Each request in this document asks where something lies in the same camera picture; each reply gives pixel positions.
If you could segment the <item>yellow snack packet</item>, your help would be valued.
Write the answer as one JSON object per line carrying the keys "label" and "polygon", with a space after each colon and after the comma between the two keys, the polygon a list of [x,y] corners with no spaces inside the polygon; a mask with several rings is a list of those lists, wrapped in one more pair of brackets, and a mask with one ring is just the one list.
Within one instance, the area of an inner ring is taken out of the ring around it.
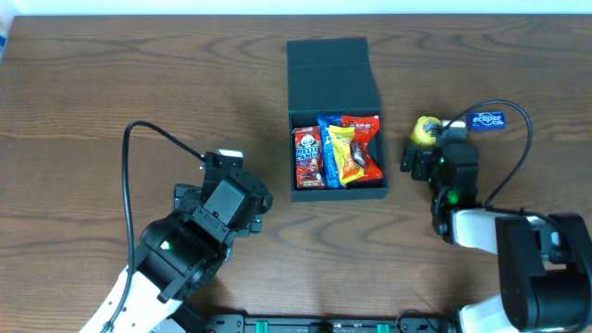
{"label": "yellow snack packet", "polygon": [[334,157],[342,186],[361,178],[364,169],[355,162],[352,156],[352,141],[355,128],[344,128],[330,125],[328,133],[333,145]]}

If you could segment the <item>blue Eclipse mint tin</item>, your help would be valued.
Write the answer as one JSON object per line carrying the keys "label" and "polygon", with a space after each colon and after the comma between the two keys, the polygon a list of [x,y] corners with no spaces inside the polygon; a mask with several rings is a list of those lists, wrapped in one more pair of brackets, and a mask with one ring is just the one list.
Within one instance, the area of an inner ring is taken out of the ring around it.
{"label": "blue Eclipse mint tin", "polygon": [[503,111],[471,112],[466,118],[469,131],[504,130],[507,126]]}

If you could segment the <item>red Hello Panda box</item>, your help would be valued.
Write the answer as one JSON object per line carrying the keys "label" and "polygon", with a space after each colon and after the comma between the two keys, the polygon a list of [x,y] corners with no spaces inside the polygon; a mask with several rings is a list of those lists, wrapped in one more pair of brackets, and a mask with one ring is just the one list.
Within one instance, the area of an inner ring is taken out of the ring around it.
{"label": "red Hello Panda box", "polygon": [[295,128],[293,135],[296,187],[298,189],[324,188],[320,128],[318,126]]}

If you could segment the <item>red candy bag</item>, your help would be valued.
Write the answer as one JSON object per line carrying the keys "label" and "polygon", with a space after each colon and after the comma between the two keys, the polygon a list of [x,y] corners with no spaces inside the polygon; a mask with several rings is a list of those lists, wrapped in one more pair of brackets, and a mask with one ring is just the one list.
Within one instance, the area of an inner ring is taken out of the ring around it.
{"label": "red candy bag", "polygon": [[374,147],[374,139],[380,130],[379,116],[343,116],[341,124],[343,127],[355,129],[351,142],[351,156],[364,171],[364,174],[356,182],[383,179],[383,172],[371,151]]}

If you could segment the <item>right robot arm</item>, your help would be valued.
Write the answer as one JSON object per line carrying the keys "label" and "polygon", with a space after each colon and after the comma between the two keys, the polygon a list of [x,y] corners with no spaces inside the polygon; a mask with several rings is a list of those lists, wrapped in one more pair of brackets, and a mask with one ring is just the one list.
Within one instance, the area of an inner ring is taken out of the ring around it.
{"label": "right robot arm", "polygon": [[578,214],[544,216],[476,200],[477,149],[462,138],[410,139],[401,171],[428,184],[447,243],[496,255],[499,294],[465,305],[449,332],[580,332],[591,324],[591,239]]}

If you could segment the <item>dark green box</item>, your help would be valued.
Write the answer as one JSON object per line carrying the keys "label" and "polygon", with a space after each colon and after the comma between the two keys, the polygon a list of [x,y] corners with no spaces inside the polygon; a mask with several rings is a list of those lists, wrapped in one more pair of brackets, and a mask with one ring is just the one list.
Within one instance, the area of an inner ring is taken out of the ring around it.
{"label": "dark green box", "polygon": [[[317,124],[318,115],[382,116],[382,105],[364,37],[287,42],[288,120],[291,130]],[[290,137],[293,202],[383,199],[389,193],[385,122],[371,149],[383,179],[354,182],[344,189],[298,189],[295,147]]]}

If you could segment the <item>yellow Mentos gum bottle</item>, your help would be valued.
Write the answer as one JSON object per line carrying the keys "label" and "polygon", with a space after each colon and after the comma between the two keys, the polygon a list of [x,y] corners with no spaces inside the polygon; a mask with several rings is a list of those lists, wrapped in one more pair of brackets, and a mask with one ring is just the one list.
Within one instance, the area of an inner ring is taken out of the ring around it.
{"label": "yellow Mentos gum bottle", "polygon": [[433,147],[436,145],[441,121],[436,117],[420,117],[413,127],[410,139],[418,146]]}

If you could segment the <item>blue Oreo cookie pack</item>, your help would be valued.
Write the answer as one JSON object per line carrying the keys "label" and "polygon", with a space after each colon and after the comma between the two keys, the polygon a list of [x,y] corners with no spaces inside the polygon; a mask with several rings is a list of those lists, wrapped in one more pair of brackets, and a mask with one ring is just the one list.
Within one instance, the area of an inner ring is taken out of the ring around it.
{"label": "blue Oreo cookie pack", "polygon": [[343,189],[344,186],[339,180],[339,169],[335,160],[333,143],[329,135],[331,125],[341,126],[341,115],[318,115],[316,117],[322,141],[322,158],[327,186],[331,190]]}

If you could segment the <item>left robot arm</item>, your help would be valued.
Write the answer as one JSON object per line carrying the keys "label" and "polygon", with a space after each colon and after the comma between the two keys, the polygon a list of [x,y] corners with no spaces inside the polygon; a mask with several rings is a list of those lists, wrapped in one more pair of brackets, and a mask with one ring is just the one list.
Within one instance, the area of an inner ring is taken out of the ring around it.
{"label": "left robot arm", "polygon": [[179,318],[183,302],[213,281],[238,237],[260,232],[273,197],[242,168],[240,151],[205,155],[203,184],[178,184],[173,210],[140,236],[126,266],[85,332],[150,332]]}

